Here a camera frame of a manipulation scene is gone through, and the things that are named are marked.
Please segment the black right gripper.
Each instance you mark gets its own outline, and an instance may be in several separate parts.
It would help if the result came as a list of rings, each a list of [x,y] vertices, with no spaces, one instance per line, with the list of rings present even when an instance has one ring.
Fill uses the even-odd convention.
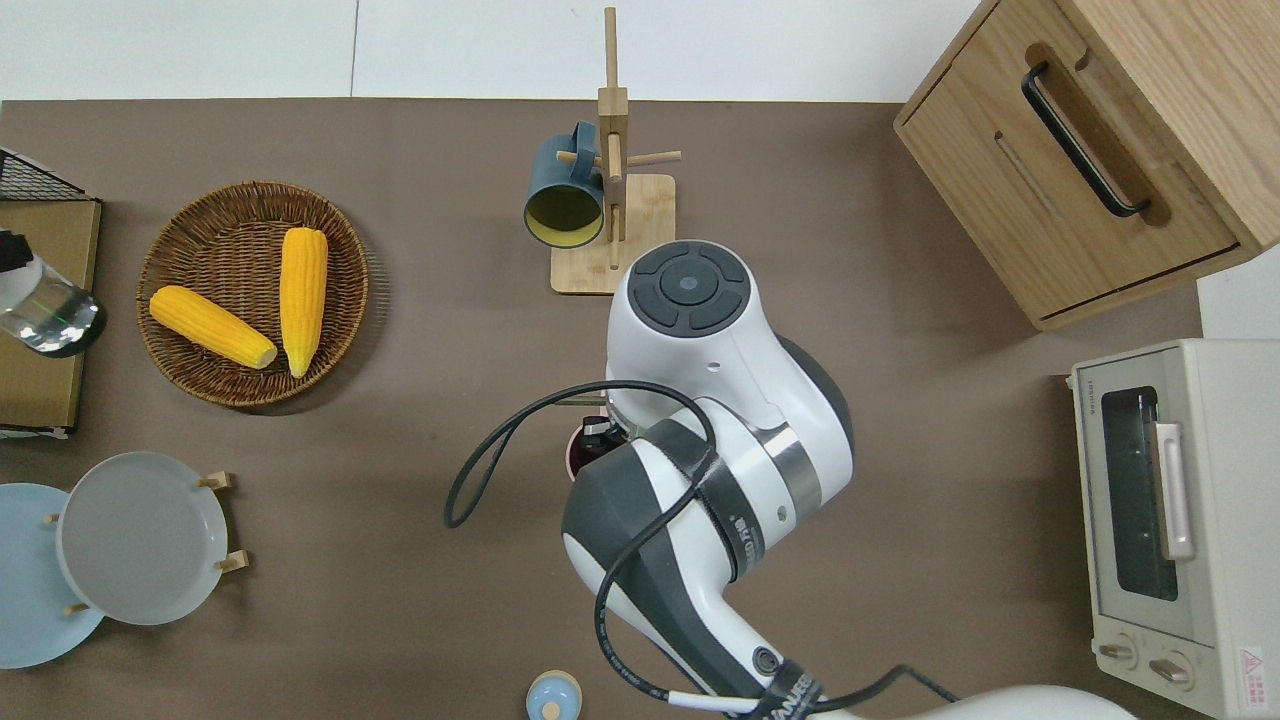
[[[588,461],[602,457],[627,442],[622,425],[609,418],[582,419],[582,455]]]

